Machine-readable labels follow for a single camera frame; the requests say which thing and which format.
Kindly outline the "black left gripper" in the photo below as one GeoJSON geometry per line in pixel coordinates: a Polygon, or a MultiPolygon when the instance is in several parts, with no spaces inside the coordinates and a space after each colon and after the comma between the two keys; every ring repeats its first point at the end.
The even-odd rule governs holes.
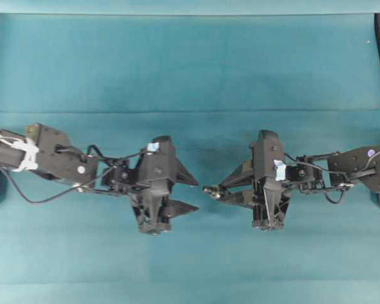
{"type": "MultiPolygon", "coordinates": [[[[150,191],[154,196],[171,193],[174,184],[198,186],[198,181],[176,157],[176,149],[170,136],[154,138],[139,152],[134,168],[129,167],[129,159],[116,158],[110,163],[115,167],[101,179],[104,189],[99,192],[113,196],[144,194],[150,191]]],[[[163,216],[174,218],[198,211],[197,206],[182,201],[169,200],[163,207],[163,216]]]]}

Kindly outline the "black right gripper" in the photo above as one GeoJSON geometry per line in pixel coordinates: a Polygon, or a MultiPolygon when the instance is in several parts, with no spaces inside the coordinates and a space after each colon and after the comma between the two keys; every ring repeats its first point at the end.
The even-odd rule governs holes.
{"type": "MultiPolygon", "coordinates": [[[[292,158],[284,151],[277,133],[261,130],[257,140],[250,144],[251,160],[240,164],[220,186],[226,189],[254,183],[256,192],[267,190],[298,190],[303,194],[321,193],[326,189],[323,172],[314,162],[316,156],[292,158]]],[[[257,201],[252,190],[225,193],[218,199],[228,205],[253,209],[257,201]]]]}

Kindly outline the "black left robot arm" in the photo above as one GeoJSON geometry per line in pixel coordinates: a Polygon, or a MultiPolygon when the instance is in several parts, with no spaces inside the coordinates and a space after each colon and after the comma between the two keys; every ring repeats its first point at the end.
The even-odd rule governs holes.
{"type": "Polygon", "coordinates": [[[83,193],[127,196],[139,223],[167,224],[198,210],[170,199],[176,183],[198,184],[177,158],[170,136],[156,137],[138,153],[114,158],[94,144],[83,152],[64,132],[35,123],[24,135],[0,130],[0,168],[28,171],[83,193]]]}

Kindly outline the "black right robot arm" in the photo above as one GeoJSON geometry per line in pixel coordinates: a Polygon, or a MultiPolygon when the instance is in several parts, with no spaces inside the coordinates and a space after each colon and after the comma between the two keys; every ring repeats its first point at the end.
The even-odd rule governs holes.
{"type": "Polygon", "coordinates": [[[219,185],[203,188],[213,199],[230,205],[285,213],[291,192],[338,192],[344,195],[356,183],[380,193],[380,146],[364,146],[344,153],[292,158],[277,133],[261,130],[250,143],[251,157],[219,185]]]}

